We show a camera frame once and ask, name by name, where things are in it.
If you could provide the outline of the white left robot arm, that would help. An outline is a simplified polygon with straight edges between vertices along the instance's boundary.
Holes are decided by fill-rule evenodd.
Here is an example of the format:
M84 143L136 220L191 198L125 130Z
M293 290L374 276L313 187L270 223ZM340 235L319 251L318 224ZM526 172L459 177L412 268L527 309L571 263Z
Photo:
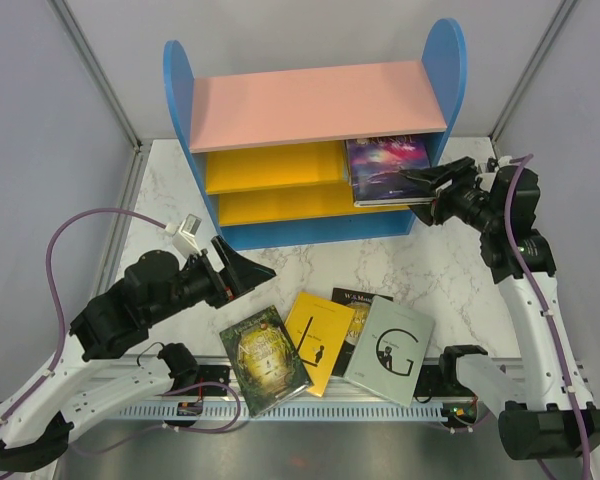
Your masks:
M0 475L33 472L62 456L71 442L110 414L138 400L173 391L191 393L199 366L182 343L165 345L156 360L89 392L81 387L154 325L200 302L219 309L273 279L275 271L212 240L224 267L213 269L201 251L180 263L153 250L126 268L107 292L71 322L63 352L38 372L40 387L24 387L0 403Z

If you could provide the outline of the dark navy book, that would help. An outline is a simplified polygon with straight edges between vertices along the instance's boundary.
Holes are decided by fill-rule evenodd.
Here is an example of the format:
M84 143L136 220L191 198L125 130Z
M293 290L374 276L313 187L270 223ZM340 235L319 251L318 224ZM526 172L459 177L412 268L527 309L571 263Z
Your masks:
M341 157L342 157L342 168L343 168L343 179L349 186L352 186L351 177L351 166L349 160L349 149L348 144L345 140L341 142Z

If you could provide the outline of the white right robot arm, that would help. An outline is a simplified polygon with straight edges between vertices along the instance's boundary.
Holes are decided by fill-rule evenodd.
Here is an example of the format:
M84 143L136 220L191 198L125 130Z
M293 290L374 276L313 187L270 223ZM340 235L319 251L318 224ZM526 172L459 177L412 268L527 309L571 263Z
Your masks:
M579 458L600 445L600 408L581 376L558 300L556 264L535 228L541 191L527 158L464 157L402 171L428 201L412 208L428 226L457 218L480 237L481 257L511 317L525 380L516 383L477 345L449 346L436 370L451 394L465 388L496 417L513 460Z

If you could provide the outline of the purple Robinson Crusoe book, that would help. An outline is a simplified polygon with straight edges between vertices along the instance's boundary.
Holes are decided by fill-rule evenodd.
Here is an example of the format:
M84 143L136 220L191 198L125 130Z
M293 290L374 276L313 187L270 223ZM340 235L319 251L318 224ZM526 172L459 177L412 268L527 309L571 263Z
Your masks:
M420 136L400 135L345 140L349 149L355 207L426 203L432 196L400 174L430 167Z

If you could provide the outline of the yellow book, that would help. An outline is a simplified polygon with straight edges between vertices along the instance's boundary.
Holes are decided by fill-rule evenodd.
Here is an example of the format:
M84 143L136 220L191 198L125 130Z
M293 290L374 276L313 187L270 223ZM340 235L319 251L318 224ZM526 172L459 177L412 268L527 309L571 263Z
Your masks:
M312 382L309 394L324 395L353 318L349 307L307 292L296 297L285 327Z

